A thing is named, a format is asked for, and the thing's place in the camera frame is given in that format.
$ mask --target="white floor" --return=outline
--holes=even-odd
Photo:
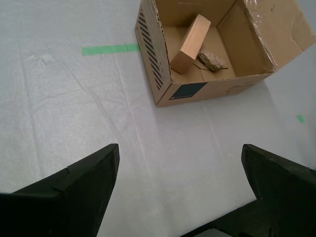
[[[243,94],[158,109],[139,52],[81,54],[136,43],[139,3],[1,1],[1,192],[119,143],[98,236],[175,237],[255,199],[245,143],[316,168],[316,45]],[[316,2],[299,4],[316,31]]]

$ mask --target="open cardboard box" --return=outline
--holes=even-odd
[[[197,14],[211,21],[202,48],[227,63],[181,75],[169,63]],[[135,33],[158,107],[241,93],[316,41],[296,0],[142,0]]]

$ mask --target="stone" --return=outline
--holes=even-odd
[[[198,53],[198,56],[203,61],[205,66],[213,72],[220,70],[226,64],[224,59],[207,51],[206,49],[201,49]]]

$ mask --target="black striped marking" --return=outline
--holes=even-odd
[[[156,54],[155,54],[153,42],[152,42],[150,34],[148,32],[148,28],[146,25],[146,18],[142,12],[139,13],[138,19],[139,19],[138,23],[140,25],[139,28],[141,30],[143,40],[145,42],[145,47],[147,49],[148,58],[151,62],[151,66],[153,68],[153,74],[155,76],[155,82],[157,84],[157,89],[160,90],[161,87],[163,86],[163,82],[161,81],[161,74],[160,74],[160,69],[158,66],[159,63],[156,59]]]
[[[149,56],[151,56],[152,59],[155,60],[156,63],[158,63],[157,59],[147,50],[147,53],[149,54]]]

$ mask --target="green tape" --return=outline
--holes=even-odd
[[[108,53],[126,53],[139,51],[138,44],[117,44],[107,46],[96,46],[96,47],[84,47],[82,48],[82,54],[96,55],[96,54],[108,54]]]
[[[301,124],[305,123],[305,119],[304,119],[303,115],[297,115],[297,119],[298,119],[298,121],[299,121]]]

